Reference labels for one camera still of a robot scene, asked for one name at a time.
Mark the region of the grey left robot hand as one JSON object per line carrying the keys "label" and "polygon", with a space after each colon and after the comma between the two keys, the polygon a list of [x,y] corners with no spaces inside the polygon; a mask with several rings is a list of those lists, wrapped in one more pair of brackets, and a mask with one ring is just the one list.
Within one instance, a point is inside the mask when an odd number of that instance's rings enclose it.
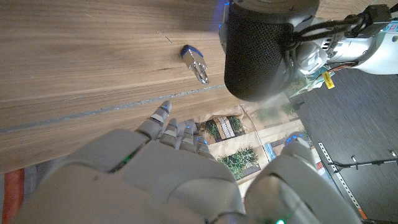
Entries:
{"label": "grey left robot hand", "polygon": [[297,43],[282,56],[283,90],[289,98],[322,86],[328,56],[321,43],[322,40]]}

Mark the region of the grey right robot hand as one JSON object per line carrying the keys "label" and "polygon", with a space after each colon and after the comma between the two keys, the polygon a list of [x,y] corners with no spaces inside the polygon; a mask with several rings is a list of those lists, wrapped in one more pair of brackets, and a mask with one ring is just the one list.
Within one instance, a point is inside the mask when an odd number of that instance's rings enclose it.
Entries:
{"label": "grey right robot hand", "polygon": [[292,133],[241,194],[190,128],[177,136],[163,102],[135,131],[115,129],[64,157],[14,223],[359,223]]}

